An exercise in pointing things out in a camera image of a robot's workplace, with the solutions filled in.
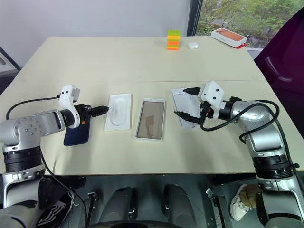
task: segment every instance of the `maroon chair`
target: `maroon chair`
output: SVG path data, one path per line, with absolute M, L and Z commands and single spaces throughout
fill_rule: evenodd
M 304 7 L 254 61 L 304 138 Z

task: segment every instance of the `white plastic tray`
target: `white plastic tray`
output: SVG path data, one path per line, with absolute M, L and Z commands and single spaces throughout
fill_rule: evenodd
M 131 94 L 111 95 L 106 116 L 106 131 L 130 129 Z
M 200 117 L 200 102 L 197 97 L 191 94 L 183 92 L 185 88 L 182 89 L 172 89 L 171 95 L 174 104 L 175 111 L 189 113 L 191 116 Z M 199 126 L 196 123 L 185 121 L 179 117 L 181 128 L 192 128 Z

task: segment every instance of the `robotic arm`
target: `robotic arm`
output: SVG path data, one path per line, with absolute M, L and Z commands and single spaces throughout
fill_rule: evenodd
M 88 114 L 105 114 L 109 108 L 76 105 L 79 89 L 73 85 L 62 88 L 59 104 L 64 110 L 39 112 L 32 116 L 0 123 L 0 141 L 6 172 L 3 174 L 4 209 L 0 220 L 4 227 L 36 227 L 42 212 L 56 202 L 51 179 L 44 178 L 40 138 L 86 124 Z
M 262 190 L 262 193 L 257 195 L 257 213 L 261 223 L 272 226 L 275 221 L 280 225 L 278 222 L 284 219 L 295 219 L 303 223 L 304 198 L 299 184 L 301 180 L 297 178 L 295 171 L 298 167 L 291 162 L 284 133 L 280 134 L 272 124 L 274 121 L 279 124 L 276 120 L 279 111 L 277 105 L 277 113 L 274 115 L 271 109 L 260 101 L 242 101 L 236 97 L 224 101 L 224 91 L 215 82 L 209 82 L 202 88 L 188 88 L 184 92 L 198 96 L 201 102 L 201 117 L 175 112 L 179 117 L 200 124 L 204 131 L 216 130 L 231 122 L 238 124 L 244 131 L 240 139 L 249 150 L 257 174 L 256 179 Z M 218 127 L 205 128 L 203 124 L 206 118 L 226 122 Z

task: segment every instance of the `black smartphone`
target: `black smartphone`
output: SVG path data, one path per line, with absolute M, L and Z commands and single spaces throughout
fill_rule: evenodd
M 80 124 L 77 128 L 67 128 L 63 144 L 65 146 L 74 146 L 87 143 L 89 140 L 91 115 L 86 116 L 85 124 Z

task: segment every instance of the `sneaker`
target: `sneaker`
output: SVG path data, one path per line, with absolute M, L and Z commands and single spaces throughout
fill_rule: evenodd
M 246 184 L 243 184 L 239 189 L 237 190 L 236 195 L 233 197 L 231 204 L 230 204 L 230 215 L 235 221 L 240 221 L 246 213 L 251 210 L 250 207 L 246 206 L 244 203 L 242 203 L 241 198 L 239 196 L 239 193 L 242 191 L 242 189 L 247 186 Z

